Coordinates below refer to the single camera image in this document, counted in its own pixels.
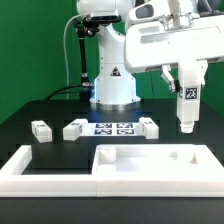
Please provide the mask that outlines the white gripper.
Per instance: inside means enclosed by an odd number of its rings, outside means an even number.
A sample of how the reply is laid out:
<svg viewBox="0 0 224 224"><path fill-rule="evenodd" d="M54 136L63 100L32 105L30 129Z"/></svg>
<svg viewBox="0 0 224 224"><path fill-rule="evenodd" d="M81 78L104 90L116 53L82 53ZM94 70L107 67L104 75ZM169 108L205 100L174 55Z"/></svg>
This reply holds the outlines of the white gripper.
<svg viewBox="0 0 224 224"><path fill-rule="evenodd" d="M208 62L224 61L224 15L203 17L188 29L165 31L159 21L137 24L126 33L125 68L130 73L159 69L169 90L180 94L181 86L171 75L180 60L202 60L201 85L205 86Z"/></svg>

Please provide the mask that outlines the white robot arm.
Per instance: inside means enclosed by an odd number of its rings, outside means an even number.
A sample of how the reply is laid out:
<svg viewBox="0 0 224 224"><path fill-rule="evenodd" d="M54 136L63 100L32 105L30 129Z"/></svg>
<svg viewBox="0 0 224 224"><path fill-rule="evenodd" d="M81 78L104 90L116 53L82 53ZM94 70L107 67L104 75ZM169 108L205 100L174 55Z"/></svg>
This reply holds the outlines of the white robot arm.
<svg viewBox="0 0 224 224"><path fill-rule="evenodd" d="M224 61L224 12L207 0L77 0L87 35L99 45L92 105L136 105L133 75L160 69L177 108L196 109L210 62Z"/></svg>

